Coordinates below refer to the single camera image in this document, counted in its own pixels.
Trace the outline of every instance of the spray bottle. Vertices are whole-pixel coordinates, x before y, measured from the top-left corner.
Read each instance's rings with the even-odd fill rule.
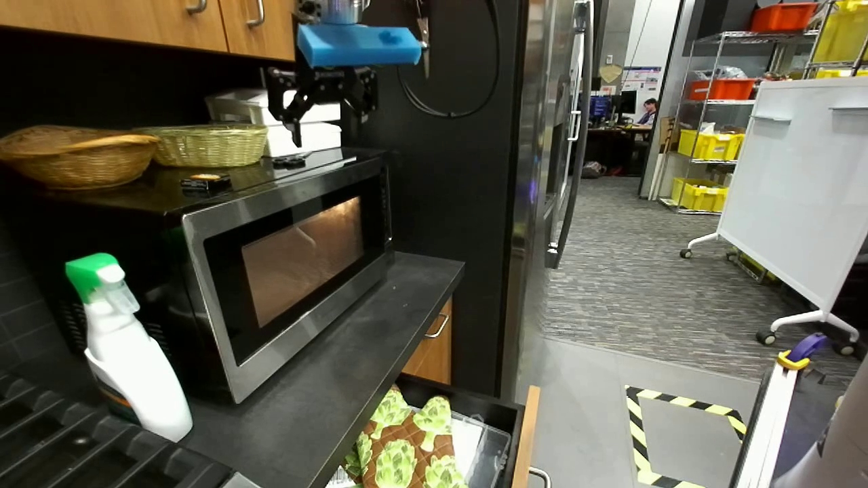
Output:
[[[113,254],[98,251],[65,263],[84,301],[87,364],[98,389],[122,416],[170,442],[193,429],[183,389],[160,345],[134,320],[137,301]]]

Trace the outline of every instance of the white whiteboard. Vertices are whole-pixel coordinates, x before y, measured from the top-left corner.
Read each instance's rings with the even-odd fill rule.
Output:
[[[760,87],[718,233],[831,308],[868,233],[868,78]]]

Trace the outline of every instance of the wooden cabinet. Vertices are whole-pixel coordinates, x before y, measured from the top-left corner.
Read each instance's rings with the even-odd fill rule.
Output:
[[[0,0],[0,26],[293,59],[294,0]]]
[[[438,308],[423,342],[407,359],[403,373],[441,385],[453,383],[453,301]]]
[[[227,52],[269,59],[293,59],[294,0],[218,0]]]

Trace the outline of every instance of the caution tape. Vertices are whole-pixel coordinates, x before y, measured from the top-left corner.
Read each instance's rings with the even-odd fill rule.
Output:
[[[647,389],[647,387],[632,387],[627,385],[627,415],[629,415],[629,438],[632,438],[632,464],[633,464],[633,477],[643,484],[661,484],[661,488],[703,488],[696,483],[689,479],[678,479],[678,477],[667,477],[654,472],[651,465],[651,454],[647,454],[647,437],[646,437],[646,420],[643,420],[643,404],[640,397],[647,400],[665,400],[681,410],[700,410],[715,416],[724,416],[728,423],[728,429],[734,431],[738,438],[746,437],[746,426],[738,415],[738,410],[720,407],[720,404],[708,404],[708,400],[696,400],[689,395],[673,395],[673,393],[661,393],[661,389]]]

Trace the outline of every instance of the stainless steel refrigerator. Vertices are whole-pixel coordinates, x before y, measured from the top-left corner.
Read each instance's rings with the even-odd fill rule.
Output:
[[[374,0],[365,23],[418,23],[427,61],[380,68],[380,109],[345,144],[389,147],[396,246],[467,263],[453,383],[505,397],[534,378],[586,141],[602,0]]]

